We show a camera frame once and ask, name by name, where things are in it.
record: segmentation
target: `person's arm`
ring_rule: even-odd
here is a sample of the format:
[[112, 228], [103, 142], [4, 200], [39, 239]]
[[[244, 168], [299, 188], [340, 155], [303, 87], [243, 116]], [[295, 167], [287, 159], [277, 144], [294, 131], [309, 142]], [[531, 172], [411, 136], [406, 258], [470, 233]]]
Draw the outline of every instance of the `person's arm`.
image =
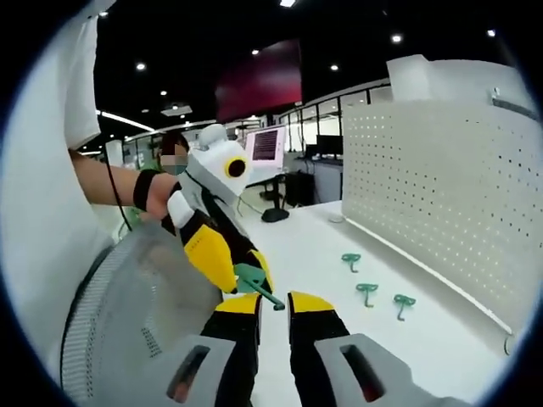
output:
[[[109, 179], [108, 166], [75, 151], [69, 151], [77, 179], [87, 200], [91, 204], [117, 205], [111, 180]], [[133, 206], [134, 188], [140, 171], [113, 165], [110, 168], [121, 204], [123, 206]], [[170, 174], [156, 175], [148, 191], [147, 212], [157, 219], [166, 216], [166, 204], [176, 184], [177, 178]]]

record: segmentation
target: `white pegboard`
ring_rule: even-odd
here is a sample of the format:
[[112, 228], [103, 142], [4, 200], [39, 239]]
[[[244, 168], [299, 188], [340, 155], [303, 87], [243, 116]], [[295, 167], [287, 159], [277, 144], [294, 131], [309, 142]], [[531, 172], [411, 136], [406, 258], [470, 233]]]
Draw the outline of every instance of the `white pegboard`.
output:
[[344, 111], [344, 215], [519, 329], [543, 271], [543, 133], [449, 102]]

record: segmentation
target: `green hook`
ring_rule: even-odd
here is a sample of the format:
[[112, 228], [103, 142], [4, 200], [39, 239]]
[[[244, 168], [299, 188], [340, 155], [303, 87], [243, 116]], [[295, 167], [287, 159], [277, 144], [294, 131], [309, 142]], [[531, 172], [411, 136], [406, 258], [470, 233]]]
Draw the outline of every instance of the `green hook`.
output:
[[266, 273], [262, 269], [253, 265], [239, 264], [235, 265], [234, 274], [239, 277], [237, 286], [239, 293], [257, 292], [273, 303], [275, 311], [285, 309], [285, 304], [282, 301], [262, 288], [262, 284], [266, 279]]
[[417, 301], [416, 299], [409, 298], [406, 295], [396, 294], [394, 296], [394, 302], [400, 305], [400, 312], [398, 313], [398, 321], [405, 321], [405, 319], [402, 318], [401, 313], [403, 312], [405, 307], [412, 307]]
[[360, 257], [361, 256], [359, 254], [345, 253], [344, 255], [341, 256], [341, 259], [349, 264], [351, 273], [357, 273], [358, 270], [355, 270], [353, 265], [355, 264], [355, 262], [360, 260]]
[[379, 285], [377, 284], [356, 284], [356, 289], [358, 291], [361, 291], [364, 293], [364, 305], [366, 308], [373, 308], [373, 305], [370, 305], [367, 300], [369, 298], [370, 293], [373, 293], [374, 291], [377, 291]]

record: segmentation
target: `black ceiling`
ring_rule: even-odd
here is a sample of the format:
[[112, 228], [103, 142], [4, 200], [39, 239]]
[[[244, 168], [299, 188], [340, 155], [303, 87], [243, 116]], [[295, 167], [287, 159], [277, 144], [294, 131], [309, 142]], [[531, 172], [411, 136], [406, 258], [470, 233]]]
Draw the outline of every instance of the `black ceiling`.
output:
[[[214, 119], [221, 72], [252, 58], [252, 49], [289, 38], [300, 39], [305, 101], [382, 79], [387, 60], [414, 53], [505, 63], [498, 38], [486, 35], [493, 21], [482, 6], [416, 0], [298, 0], [292, 8], [279, 3], [117, 0], [98, 22], [97, 108], [153, 128], [182, 123], [160, 113], [173, 102], [191, 105], [192, 122]], [[404, 36], [399, 45], [390, 41], [396, 32]], [[136, 71], [138, 62], [147, 69]], [[331, 64], [339, 71], [332, 72]], [[108, 140], [111, 133], [141, 132], [104, 118], [100, 124]]]

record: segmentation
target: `white sleeve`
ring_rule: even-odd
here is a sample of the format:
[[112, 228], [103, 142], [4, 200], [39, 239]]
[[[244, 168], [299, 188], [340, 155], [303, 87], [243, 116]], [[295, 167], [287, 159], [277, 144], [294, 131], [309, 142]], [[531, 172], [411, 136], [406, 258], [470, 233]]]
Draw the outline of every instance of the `white sleeve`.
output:
[[68, 79], [64, 135], [69, 148], [79, 148], [100, 133], [94, 101], [97, 19], [89, 19], [81, 28]]

